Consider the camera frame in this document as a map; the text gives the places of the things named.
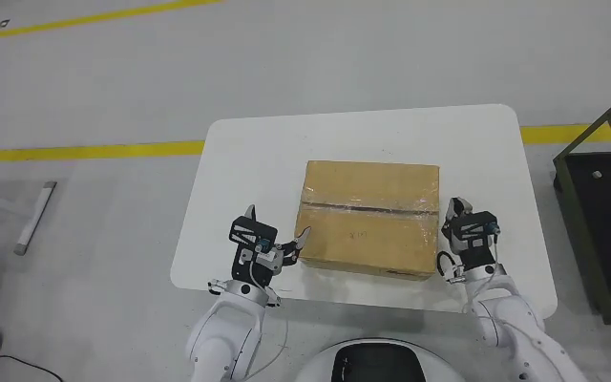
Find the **black cable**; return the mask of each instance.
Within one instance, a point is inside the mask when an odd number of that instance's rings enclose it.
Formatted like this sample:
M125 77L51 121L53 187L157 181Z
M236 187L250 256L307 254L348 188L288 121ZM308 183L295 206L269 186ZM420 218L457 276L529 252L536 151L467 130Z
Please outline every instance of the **black cable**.
M28 366L30 366L30 367L32 367L32 368L39 369L40 371L47 372L47 373L49 373L50 375L54 376L55 378L57 378L57 380L58 380L59 382L64 382L64 380L63 380L63 379L61 379L61 377L60 377L59 375L55 374L54 372L52 372L52 371L50 371L50 370L47 370L47 369L45 369L45 368L41 368L40 366L36 366L36 365L34 365L34 364L31 364L30 362L26 362L26 361L21 360L21 359L19 359L19 358L13 357L12 355L0 355L0 358L9 358L9 359L12 359L13 361L17 361L17 362L22 363L22 364L24 364L24 365L28 365Z

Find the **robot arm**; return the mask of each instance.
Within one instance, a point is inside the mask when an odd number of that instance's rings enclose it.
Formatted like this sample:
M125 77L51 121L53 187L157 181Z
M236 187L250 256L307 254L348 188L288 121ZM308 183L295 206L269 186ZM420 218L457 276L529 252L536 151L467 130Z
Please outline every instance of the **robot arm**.
M280 304L268 287L271 278L283 265L297 262L309 228L287 244L274 244L277 233L276 228L257 222L254 205L233 222L229 240L238 244L233 279L208 283L210 293L219 298L187 342L186 355L195 364L193 382L246 379L261 341L265 307Z
M507 368L510 380L587 381L566 350L545 334L543 320L490 252L490 245L496 244L500 235L496 217L488 211L474 214L468 202L453 198L442 233L462 264L456 265L447 252L441 252L437 268L443 276L441 259L451 260L453 277L448 282L465 284L469 301L465 308L477 319L481 338L490 347L511 350ZM489 289L505 289L511 295L477 300Z

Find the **cardboard box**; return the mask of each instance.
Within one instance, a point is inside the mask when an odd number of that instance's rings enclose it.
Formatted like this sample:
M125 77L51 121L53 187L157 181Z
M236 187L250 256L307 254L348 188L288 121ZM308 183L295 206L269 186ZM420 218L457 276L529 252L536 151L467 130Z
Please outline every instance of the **cardboard box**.
M307 265L427 279L435 272L439 167L312 160L295 232Z

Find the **white cable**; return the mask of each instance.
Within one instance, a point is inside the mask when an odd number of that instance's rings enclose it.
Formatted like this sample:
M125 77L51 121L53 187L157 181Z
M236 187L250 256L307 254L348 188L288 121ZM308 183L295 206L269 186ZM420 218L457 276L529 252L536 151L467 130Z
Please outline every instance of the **white cable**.
M488 278L488 281L486 281L484 284L482 284L481 286L479 286L478 289L475 290L474 296L467 296L467 304L465 304L462 307L462 312L464 313L466 310L465 308L467 308L468 306L470 306L473 301L475 300L475 298L483 291L486 291L486 288L490 285L490 283L493 281L493 279L496 276L496 269L498 268L498 250L496 248L496 243L495 243L495 270L493 271L493 274Z
M278 353L276 354L276 356L274 356L271 361L267 362L265 365L263 365L260 369L258 369L257 371L248 374L247 377L245 377L245 379L241 380L240 382L246 382L248 379L252 378L253 376L257 375L258 373L260 373L261 371L264 371L265 369L267 369L271 364L273 364L278 357L280 357L280 354L283 353L284 348L286 348L286 342L288 341L288 319L285 318L284 319L284 342L282 347L280 348L280 351L278 351Z
M267 294L267 292L265 292L265 288L260 286L259 283L257 283L257 280L255 280L255 277L252 275L252 266L255 264L255 259L253 259L252 262L250 262L250 268L248 269L250 272L250 280L252 280L253 283L255 283L255 286L257 286L260 290L263 291L263 293Z
M509 323L509 322L507 322L507 321L505 321L505 320L502 320L502 319L500 319L500 318L495 318L495 317L492 317L492 316L474 316L474 317L475 317L475 318L486 318L486 319L491 320L491 321L493 321L493 322L496 322L496 323L498 323L498 324L500 324L500 325L507 325L508 327L511 327L511 328L513 328L513 329L515 329L515 330L519 331L520 333L522 333L522 334L523 334L524 336L526 336L526 338L528 338L528 339L529 339L531 342L535 342L535 341L537 341L537 339L535 339L535 338L531 337L531 336L530 336L530 335L529 335L529 334L528 334L526 331L524 331L524 330L522 330L522 329L518 328L517 326L515 326L514 324L511 324L511 323ZM556 366L556 364L554 363L554 361L552 361L552 358L550 358L550 356L549 356L549 355L547 355L547 353L545 353L545 351L541 350L540 348L537 348L537 350L538 350L538 351L539 351L541 354L543 354L543 356L544 356L545 358L547 358L547 360L549 361L549 363L550 363L550 364L552 364L552 366L554 367L554 369L556 369L556 372L558 373L558 376L560 377L560 379L561 379L563 382L566 382L566 380L565 380L565 379L564 379L564 377L562 376L562 373L561 373L561 372L560 372L560 370L558 369L558 366Z
M465 305L463 306L463 309L462 309L462 310L463 310L463 313L466 311L466 309L465 309L465 308L467 308L468 306L470 306L470 305L473 303L473 301L475 300L475 298L476 298L476 297L477 297L477 296L478 296L478 295L479 295L481 292L483 292L483 291L486 291L486 290L487 290L487 287L490 285L490 283L493 281L493 279L494 279L494 278L495 278L495 276L496 276L496 268L497 268L497 267L498 267L498 249L496 248L496 243L495 243L495 271L493 272L493 274L492 274L492 275L491 275L491 276L488 278L488 280L487 280L487 281L486 281L484 284L482 284L482 285L481 285L481 286L480 286L478 289L476 289L476 290L475 290L475 293L474 293L473 298L469 297L469 301L467 302L467 304L465 304ZM535 341L536 341L536 339L535 339L535 338L533 338L533 337L531 337L531 336L530 336L530 335L529 335L527 332L525 332L524 330L522 330L522 329L518 328L518 327L517 327L517 326L515 326L514 324L511 324L511 323L509 323L509 322L507 322L507 321L505 321L505 320L502 320L502 319L499 319L499 318L495 318L495 317L492 317L492 316L490 316L490 317L489 317L489 316L475 316L475 318L486 318L486 319L489 319L489 320L491 320L491 321L493 321L493 322L496 322L496 323L498 323L498 324L500 324L500 325L507 325L508 327L511 327L511 328L513 328L513 329L515 329L515 330L519 331L520 333L522 333L522 334L523 334L524 336L526 336L526 338L528 338L528 339L529 339L531 342L535 342ZM554 363L554 361L552 361L552 359L550 358L550 356L549 356L549 355L547 355L547 354L546 354L544 351L542 351L541 349L538 349L538 350L539 350L539 352L540 352L541 354L543 354L543 356L544 356L545 358L547 358L547 360L549 361L549 363L550 363L550 364L552 364L552 366L554 367L554 369L556 369L556 372L557 372L557 373L558 373L558 375L560 376L560 379L561 379L562 381L564 381L564 378L562 377L562 374L560 373L560 370L558 369L558 366L556 366L556 364Z

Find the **metal bar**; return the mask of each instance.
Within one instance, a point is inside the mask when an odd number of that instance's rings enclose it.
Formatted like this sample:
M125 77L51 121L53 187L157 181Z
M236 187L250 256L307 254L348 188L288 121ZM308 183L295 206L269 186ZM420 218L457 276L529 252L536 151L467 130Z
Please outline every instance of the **metal bar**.
M569 155L571 153L571 151L573 151L577 146L582 144L588 137L590 137L592 135L592 133L597 131L599 129L599 127L601 127L604 122L608 122L609 126L611 127L611 121L609 121L609 119L611 119L611 109L609 109L606 112L604 112L604 114L602 114L602 116L600 116L597 120L595 120L594 123L592 123L590 125L590 127L585 129L585 131L583 133L581 133L579 135L579 137L577 137L575 140L573 140L573 142L571 142L571 144L566 146L566 148L564 150L562 150L562 152L560 152L560 154L558 154L554 158L554 163L556 163L559 159L562 159L562 158L566 157L567 155Z

